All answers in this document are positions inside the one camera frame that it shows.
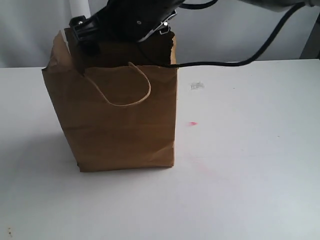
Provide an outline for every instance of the brown paper bag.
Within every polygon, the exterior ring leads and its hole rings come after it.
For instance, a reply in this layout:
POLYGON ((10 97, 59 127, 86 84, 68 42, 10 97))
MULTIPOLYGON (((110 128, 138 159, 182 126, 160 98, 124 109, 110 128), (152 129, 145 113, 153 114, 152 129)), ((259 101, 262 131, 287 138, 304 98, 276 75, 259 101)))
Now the brown paper bag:
MULTIPOLYGON (((148 65, 134 44, 100 43, 101 55, 88 57, 68 29, 66 38, 71 54, 59 33, 42 74, 80 171, 172 167, 177 69, 148 65)), ((173 38, 151 37, 144 46, 170 63, 173 38)))

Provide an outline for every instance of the paper bag handle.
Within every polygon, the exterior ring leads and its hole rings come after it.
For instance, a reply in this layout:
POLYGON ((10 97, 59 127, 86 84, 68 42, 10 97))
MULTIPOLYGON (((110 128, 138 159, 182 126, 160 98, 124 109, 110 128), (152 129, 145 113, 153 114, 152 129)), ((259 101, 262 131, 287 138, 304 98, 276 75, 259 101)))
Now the paper bag handle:
POLYGON ((132 62, 128 63, 129 67, 135 69, 139 74, 141 74, 143 76, 143 78, 146 80, 147 84, 148 84, 148 92, 138 101, 132 102, 132 103, 128 103, 128 104, 114 104, 112 102, 110 102, 108 100, 108 98, 105 96, 105 94, 100 90, 100 88, 98 87, 98 85, 89 77, 85 76, 85 78, 94 86, 94 88, 99 92, 99 94, 101 95, 101 97, 103 98, 103 100, 107 103, 110 104, 111 106, 114 107, 130 107, 130 106, 135 106, 138 105, 140 103, 142 103, 144 100, 146 100, 150 94, 151 94, 151 84, 150 81, 148 79, 148 77, 145 75, 145 73, 143 71, 141 71, 141 69, 139 69, 136 65, 134 65, 132 62))

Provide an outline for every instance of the pink mark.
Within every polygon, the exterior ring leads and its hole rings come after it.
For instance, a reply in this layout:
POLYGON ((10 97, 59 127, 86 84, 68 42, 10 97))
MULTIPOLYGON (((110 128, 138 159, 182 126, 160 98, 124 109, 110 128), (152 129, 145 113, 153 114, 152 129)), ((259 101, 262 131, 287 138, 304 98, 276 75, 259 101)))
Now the pink mark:
POLYGON ((190 121, 189 122, 189 127, 191 127, 191 126, 195 126, 195 125, 197 125, 198 123, 197 122, 195 122, 195 121, 190 121))

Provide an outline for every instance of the white table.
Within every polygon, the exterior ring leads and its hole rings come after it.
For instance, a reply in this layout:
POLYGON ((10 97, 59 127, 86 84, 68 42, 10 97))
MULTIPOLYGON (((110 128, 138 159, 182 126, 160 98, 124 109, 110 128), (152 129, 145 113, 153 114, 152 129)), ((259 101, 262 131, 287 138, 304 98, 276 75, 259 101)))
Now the white table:
POLYGON ((319 60, 183 68, 175 166, 80 173, 40 68, 0 69, 0 239, 319 240, 319 105, 319 60))

